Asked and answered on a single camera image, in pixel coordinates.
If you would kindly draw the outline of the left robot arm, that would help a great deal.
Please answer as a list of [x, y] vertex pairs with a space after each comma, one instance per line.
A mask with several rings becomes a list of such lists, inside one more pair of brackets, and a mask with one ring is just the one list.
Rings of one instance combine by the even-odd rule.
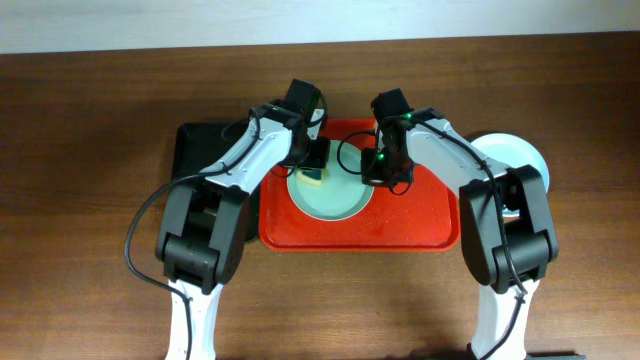
[[283, 98], [251, 109], [236, 134], [221, 124], [179, 127], [155, 247], [172, 297], [167, 358], [215, 358], [221, 291], [257, 232], [260, 184], [276, 166], [322, 169], [326, 119], [321, 91], [295, 79]]

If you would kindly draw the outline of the light green plate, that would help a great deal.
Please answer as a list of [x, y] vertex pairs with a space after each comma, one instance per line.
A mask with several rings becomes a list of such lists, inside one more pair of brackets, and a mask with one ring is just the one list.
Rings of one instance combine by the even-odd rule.
[[332, 140], [329, 159], [322, 171], [321, 183], [303, 180], [302, 171], [287, 180], [287, 190], [294, 205], [306, 215], [321, 221], [343, 221], [361, 212], [374, 194], [360, 175], [346, 172], [337, 161], [338, 140]]

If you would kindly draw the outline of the green yellow sponge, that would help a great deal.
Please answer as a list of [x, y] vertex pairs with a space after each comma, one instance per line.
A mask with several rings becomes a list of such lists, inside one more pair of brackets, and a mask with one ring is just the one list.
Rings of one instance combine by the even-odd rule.
[[296, 179], [306, 185], [320, 187], [329, 177], [326, 169], [302, 169], [296, 172]]

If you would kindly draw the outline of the light blue plate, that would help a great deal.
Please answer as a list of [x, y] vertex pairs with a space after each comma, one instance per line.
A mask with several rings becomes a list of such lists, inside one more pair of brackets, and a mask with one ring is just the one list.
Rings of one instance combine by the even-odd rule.
[[549, 168], [542, 154], [531, 143], [512, 134], [490, 133], [474, 139], [471, 144], [485, 155], [511, 168], [531, 165], [540, 173], [545, 195], [548, 195]]

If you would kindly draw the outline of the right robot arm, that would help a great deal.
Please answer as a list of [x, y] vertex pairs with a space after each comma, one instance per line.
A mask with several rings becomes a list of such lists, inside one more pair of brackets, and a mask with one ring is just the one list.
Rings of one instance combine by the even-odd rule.
[[540, 172], [483, 153], [435, 109], [412, 108], [400, 89], [378, 94], [371, 110], [376, 141], [362, 154], [363, 183], [394, 192], [422, 167], [458, 199], [462, 254], [479, 284], [472, 357], [527, 358], [530, 303], [559, 253]]

